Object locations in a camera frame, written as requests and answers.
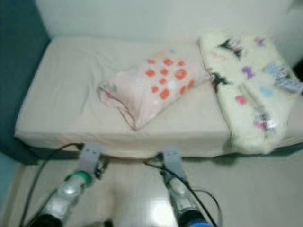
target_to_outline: orange polka dot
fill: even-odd
[[[181,90],[180,90],[180,93],[181,94],[184,94],[186,92],[186,86],[183,86],[182,88],[181,88]]]
[[[148,62],[149,64],[155,64],[155,63],[156,63],[155,60],[147,60],[147,62]]]
[[[163,60],[163,63],[166,65],[166,66],[171,66],[174,62],[169,59],[169,58],[166,58]]]
[[[184,61],[180,60],[180,61],[178,61],[178,65],[179,66],[185,66],[185,63],[184,63]]]
[[[161,99],[166,99],[169,96],[169,90],[166,88],[164,89],[161,94],[160,94],[160,98]]]
[[[154,75],[156,75],[154,70],[147,70],[145,73],[148,77],[153,77]]]
[[[151,89],[153,93],[157,93],[159,91],[159,88],[157,86],[153,86]]]
[[[192,88],[195,85],[195,81],[192,79],[188,84],[188,88]]]
[[[163,75],[163,76],[167,76],[167,74],[169,73],[169,71],[167,69],[161,69],[160,73]]]
[[[175,72],[175,77],[179,80],[184,79],[187,76],[187,72],[184,69],[179,69]]]
[[[167,81],[166,81],[166,79],[164,79],[164,78],[161,79],[161,80],[159,80],[159,83],[160,83],[160,84],[166,84],[166,82],[167,82]]]

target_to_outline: tiled floor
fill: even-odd
[[[41,175],[29,216],[39,208],[77,161],[51,161]],[[18,226],[36,166],[25,168],[7,227]],[[194,188],[218,199],[224,227],[303,226],[303,150],[287,157],[222,157],[186,160],[184,169]],[[215,206],[201,198],[216,214]],[[112,218],[115,227],[176,226],[158,170],[136,162],[111,163],[104,178],[87,189],[67,227]]]

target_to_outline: gray bracket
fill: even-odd
[[[97,143],[85,143],[80,156],[76,172],[85,172],[90,175],[92,182],[96,179],[96,169],[99,165],[99,158],[105,148]]]
[[[182,180],[187,181],[185,172],[182,168],[181,151],[178,148],[166,148],[163,150],[163,165],[165,168],[174,172]],[[164,182],[168,184],[175,176],[168,172],[163,172]]]

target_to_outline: bed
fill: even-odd
[[[102,79],[163,49],[193,60],[201,57],[196,42],[53,39],[19,112],[15,137],[31,147],[49,149],[70,142],[98,142],[107,147],[108,154],[120,157],[153,157],[165,146],[179,147],[184,157],[228,154],[230,132],[209,82],[138,131],[129,127],[117,109],[100,102],[97,87]],[[303,141],[300,113],[302,99],[291,113],[281,147]]]

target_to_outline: pink pillow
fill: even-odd
[[[99,97],[107,106],[118,108],[137,130],[207,79],[200,62],[189,62],[164,51],[103,81]]]

